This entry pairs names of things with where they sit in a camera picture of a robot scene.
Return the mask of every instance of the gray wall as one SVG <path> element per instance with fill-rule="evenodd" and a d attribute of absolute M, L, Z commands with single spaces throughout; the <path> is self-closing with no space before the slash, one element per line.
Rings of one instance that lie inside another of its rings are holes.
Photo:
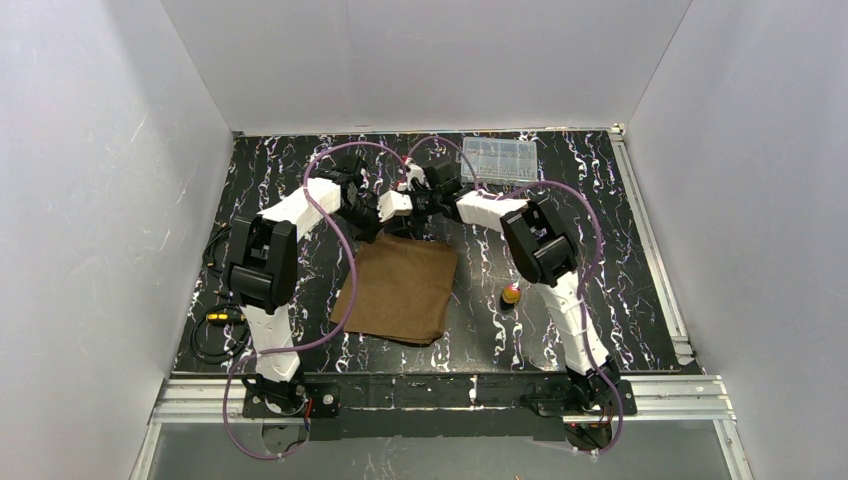
<path fill-rule="evenodd" d="M 0 477 L 126 478 L 232 142 L 158 0 L 3 3 Z"/>
<path fill-rule="evenodd" d="M 605 126 L 690 0 L 163 0 L 252 134 Z"/>
<path fill-rule="evenodd" d="M 843 478 L 848 3 L 695 0 L 626 138 L 758 478 Z"/>

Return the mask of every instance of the purple cable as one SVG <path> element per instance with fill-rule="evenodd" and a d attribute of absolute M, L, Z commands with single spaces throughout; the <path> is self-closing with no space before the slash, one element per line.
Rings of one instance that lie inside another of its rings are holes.
<path fill-rule="evenodd" d="M 407 157 L 412 158 L 412 154 L 415 153 L 415 149 L 417 149 L 422 143 L 427 140 L 435 140 L 436 142 L 445 142 L 451 147 L 454 148 L 459 153 L 460 158 L 465 161 L 465 164 L 468 165 L 468 171 L 471 172 L 471 178 L 474 180 L 474 190 L 480 190 L 480 180 L 477 178 L 477 173 L 474 172 L 474 166 L 471 165 L 471 161 L 468 160 L 468 157 L 465 156 L 465 153 L 459 148 L 459 145 L 453 143 L 445 137 L 440 137 L 439 135 L 431 135 L 429 137 L 424 137 L 421 140 L 415 142 L 412 145 L 412 148 L 409 149 L 409 153 L 406 154 Z"/>
<path fill-rule="evenodd" d="M 258 354 L 254 353 L 254 354 L 248 355 L 248 356 L 242 358 L 241 360 L 239 360 L 238 362 L 235 362 L 233 364 L 233 366 L 230 367 L 230 371 L 227 375 L 227 383 L 224 385 L 224 401 L 223 401 L 223 405 L 222 405 L 222 411 L 223 411 L 223 416 L 224 416 L 224 429 L 227 431 L 227 435 L 229 435 L 230 440 L 233 442 L 233 444 L 236 446 L 236 448 L 241 450 L 242 453 L 244 453 L 245 455 L 259 459 L 259 460 L 276 460 L 278 458 L 287 457 L 287 456 L 293 454 L 294 452 L 296 452 L 297 450 L 299 450 L 300 447 L 303 446 L 303 444 L 301 444 L 297 448 L 294 448 L 294 449 L 292 449 L 288 452 L 283 452 L 283 453 L 280 453 L 280 454 L 277 454 L 277 455 L 263 455 L 263 454 L 254 453 L 254 452 L 251 452 L 250 450 L 248 450 L 247 447 L 242 445 L 241 442 L 239 442 L 238 439 L 236 439 L 236 436 L 233 433 L 233 429 L 230 427 L 230 422 L 229 422 L 228 415 L 227 415 L 227 399 L 229 398 L 229 394 L 230 394 L 230 385 L 233 383 L 233 378 L 235 378 L 236 372 L 239 371 L 242 367 L 244 367 L 244 365 L 247 362 L 249 362 L 249 361 L 251 361 L 255 358 L 259 358 L 259 355 L 274 355 L 274 354 L 277 354 L 277 353 L 302 352 L 304 350 L 309 350 L 310 348 L 315 348 L 319 345 L 326 343 L 331 338 L 338 335 L 338 333 L 341 332 L 344 329 L 344 326 L 345 326 L 345 324 L 347 324 L 347 321 L 350 318 L 351 313 L 353 313 L 353 305 L 354 305 L 354 303 L 356 303 L 356 293 L 357 293 L 357 287 L 358 287 L 358 284 L 359 284 L 357 273 L 356 273 L 356 262 L 354 261 L 354 256 L 353 256 L 353 249 L 351 248 L 350 243 L 348 243 L 347 239 L 345 238 L 345 236 L 342 233 L 342 230 L 339 228 L 338 224 L 336 224 L 336 222 L 333 220 L 333 218 L 330 217 L 330 214 L 327 213 L 327 211 L 324 210 L 321 207 L 321 205 L 318 204 L 318 202 L 316 202 L 315 199 L 313 199 L 312 196 L 309 195 L 309 188 L 308 188 L 307 184 L 309 183 L 309 174 L 312 173 L 312 170 L 315 168 L 315 165 L 320 160 L 322 160 L 324 157 L 330 155 L 333 152 L 341 150 L 342 148 L 353 147 L 353 146 L 357 146 L 357 145 L 380 148 L 380 149 L 383 149 L 386 152 L 389 152 L 390 154 L 392 154 L 395 158 L 398 159 L 401 166 L 403 167 L 401 169 L 401 171 L 402 171 L 403 179 L 406 180 L 406 167 L 405 167 L 404 161 L 401 158 L 401 156 L 398 155 L 397 152 L 390 149 L 389 147 L 386 147 L 385 145 L 380 145 L 379 143 L 372 143 L 372 142 L 343 143 L 341 145 L 338 145 L 338 146 L 329 148 L 327 150 L 324 150 L 323 152 L 318 154 L 318 156 L 313 158 L 312 161 L 309 162 L 309 165 L 307 165 L 306 172 L 303 174 L 303 195 L 304 195 L 304 197 L 306 197 L 306 201 L 309 202 L 310 205 L 315 207 L 316 210 L 318 210 L 318 213 L 320 213 L 321 216 L 324 217 L 324 221 L 327 222 L 327 225 L 329 225 L 330 228 L 333 230 L 333 232 L 335 232 L 336 236 L 339 237 L 339 241 L 342 244 L 342 249 L 344 250 L 345 256 L 347 257 L 347 262 L 350 265 L 350 278 L 351 278 L 351 282 L 350 282 L 351 283 L 350 303 L 348 304 L 347 309 L 345 310 L 345 314 L 344 314 L 344 316 L 342 316 L 341 321 L 339 321 L 338 325 L 336 325 L 336 328 L 334 328 L 332 331 L 330 331 L 330 333 L 328 333 L 327 335 L 324 335 L 323 337 L 319 338 L 318 340 L 315 340 L 313 342 L 306 343 L 306 344 L 303 344 L 303 345 L 294 345 L 294 346 L 291 346 L 291 347 L 269 348 L 267 350 L 263 350 L 263 351 L 259 352 Z"/>
<path fill-rule="evenodd" d="M 498 198 L 515 198 L 518 195 L 521 195 L 522 193 L 526 192 L 527 190 L 531 188 L 536 188 L 538 186 L 556 187 L 565 190 L 574 198 L 579 200 L 580 203 L 583 204 L 583 207 L 586 209 L 586 211 L 589 212 L 589 219 L 592 221 L 592 228 L 595 230 L 595 255 L 592 258 L 592 262 L 586 268 L 586 273 L 583 274 L 583 277 L 577 284 L 577 298 L 579 300 L 583 300 L 583 297 L 585 297 L 586 295 L 586 287 L 589 284 L 589 280 L 592 278 L 592 275 L 594 275 L 597 266 L 601 264 L 601 259 L 603 257 L 603 233 L 601 232 L 601 224 L 598 223 L 598 218 L 597 215 L 595 215 L 595 210 L 592 208 L 592 205 L 589 203 L 589 201 L 586 200 L 583 195 L 580 194 L 580 192 L 569 187 L 568 185 L 565 185 L 564 183 L 552 182 L 550 180 L 541 180 L 538 182 L 531 183 L 526 187 L 521 187 L 518 190 L 515 190 L 514 192 L 511 192 L 507 195 L 503 195 Z M 618 409 L 618 428 L 615 429 L 615 435 L 612 437 L 612 440 L 610 440 L 610 443 L 606 447 L 598 450 L 598 453 L 601 454 L 609 451 L 616 444 L 616 442 L 618 442 L 619 437 L 621 437 L 621 432 L 622 430 L 624 430 L 624 403 L 621 400 L 621 394 L 619 393 L 618 388 L 615 387 L 615 384 L 612 383 L 612 380 L 610 380 L 609 377 L 607 377 L 607 375 L 603 372 L 603 370 L 601 370 L 601 367 L 598 366 L 598 362 L 595 361 L 595 356 L 591 353 L 592 349 L 589 345 L 588 326 L 589 312 L 586 308 L 586 302 L 582 301 L 580 302 L 580 328 L 583 330 L 583 348 L 585 348 L 586 352 L 589 353 L 589 363 L 592 364 L 592 368 L 594 368 L 595 371 L 598 372 L 598 375 L 600 375 L 604 383 L 606 383 L 607 386 L 610 387 L 610 389 L 612 389 L 613 393 L 615 394 L 615 403 L 616 408 Z"/>

